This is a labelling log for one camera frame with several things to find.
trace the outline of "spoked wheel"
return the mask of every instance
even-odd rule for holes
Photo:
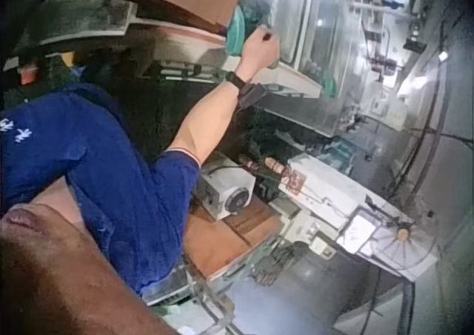
[[[387,228],[377,230],[370,241],[374,256],[396,271],[420,265],[436,244],[437,222],[431,223],[430,233],[414,223],[388,223]]]

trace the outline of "black wristwatch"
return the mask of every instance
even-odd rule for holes
[[[225,80],[234,84],[238,88],[239,92],[241,92],[247,85],[245,81],[242,81],[240,77],[237,76],[236,73],[232,71],[227,72],[227,74],[225,75]]]
[[[225,79],[238,88],[238,106],[240,107],[240,110],[246,109],[250,105],[254,105],[265,94],[267,94],[267,90],[261,84],[246,83],[234,72],[227,72]]]

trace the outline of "metal rod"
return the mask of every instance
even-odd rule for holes
[[[350,6],[358,8],[358,9],[368,9],[368,10],[371,10],[371,11],[376,11],[376,12],[380,12],[380,13],[384,13],[384,14],[388,14],[388,15],[392,15],[392,16],[398,16],[399,18],[403,18],[403,19],[406,19],[406,20],[416,19],[416,17],[411,15],[411,14],[406,14],[404,12],[395,11],[394,9],[390,9],[388,7],[380,7],[378,5],[371,5],[371,4],[358,3],[356,1],[352,1],[350,3]]]

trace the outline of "light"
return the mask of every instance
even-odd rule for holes
[[[337,243],[349,253],[356,253],[367,242],[376,230],[376,226],[363,216],[356,215],[344,235],[337,239]]]
[[[428,82],[428,78],[425,77],[425,76],[422,76],[422,77],[416,77],[414,80],[413,80],[413,87],[415,89],[422,89],[422,87]]]
[[[446,59],[448,58],[448,56],[449,56],[449,55],[447,54],[446,51],[442,51],[442,52],[439,54],[438,57],[439,57],[439,60],[440,60],[441,62],[444,62],[444,61],[446,61]]]

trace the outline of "cable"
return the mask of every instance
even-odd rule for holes
[[[362,326],[360,335],[365,334],[367,326],[369,325],[370,316],[372,315],[372,311],[375,309],[375,301],[377,300],[378,286],[380,285],[381,275],[382,275],[382,269],[377,268],[377,280],[375,281],[375,285],[373,287],[372,300],[370,301],[369,311],[367,312],[367,316],[365,317],[364,325]]]
[[[412,327],[413,309],[415,308],[415,283],[407,279],[403,284],[400,317],[398,318],[397,335],[409,335]]]
[[[413,129],[410,129],[410,131],[421,131],[421,129],[413,128]],[[436,130],[430,129],[430,130],[427,131],[427,133],[436,133]],[[442,133],[441,136],[442,137],[447,137],[449,139],[458,140],[458,141],[462,142],[463,144],[465,144],[466,146],[468,146],[468,148],[473,150],[473,146],[471,146],[472,144],[474,144],[473,139],[468,139],[467,137],[462,137],[462,136],[459,136],[459,135],[455,135],[453,133]]]
[[[264,174],[264,173],[260,173],[260,172],[257,172],[257,171],[254,171],[254,170],[248,170],[245,168],[245,166],[243,165],[236,165],[236,166],[218,166],[216,168],[213,168],[212,170],[210,170],[209,172],[207,172],[207,175],[210,175],[212,173],[215,173],[217,172],[218,170],[225,170],[225,169],[228,169],[228,168],[242,168],[244,170],[246,170],[248,173],[254,175],[254,176],[260,176],[262,178],[265,178],[265,179],[268,179],[270,181],[273,181],[275,183],[278,183],[279,185],[280,184],[283,184],[285,185],[285,183],[283,181],[281,181],[280,179],[277,179],[277,178],[274,178],[274,177],[271,177],[271,176],[268,176],[267,174]],[[314,202],[318,203],[318,204],[326,204],[329,208],[332,208],[334,210],[334,212],[339,215],[340,217],[343,217],[343,218],[347,218],[347,215],[345,213],[343,213],[339,208],[337,208],[334,204],[333,204],[333,201],[329,198],[326,198],[326,197],[320,197],[318,196],[318,194],[316,194],[316,192],[314,190],[311,190],[310,188],[306,187],[305,185],[302,186],[302,188],[306,188],[308,189],[308,191],[310,191],[311,193],[313,193],[315,196],[310,196],[309,194],[303,192],[303,191],[299,191],[299,193],[303,196],[306,196],[308,199],[311,199],[313,200]]]
[[[246,169],[243,165],[236,165],[236,166],[218,166],[216,168],[213,168],[212,170],[210,170],[209,172],[207,172],[206,174],[208,176],[210,176],[211,174],[217,172],[218,170],[226,170],[228,168],[242,168],[244,170],[246,170],[248,172],[248,169]]]

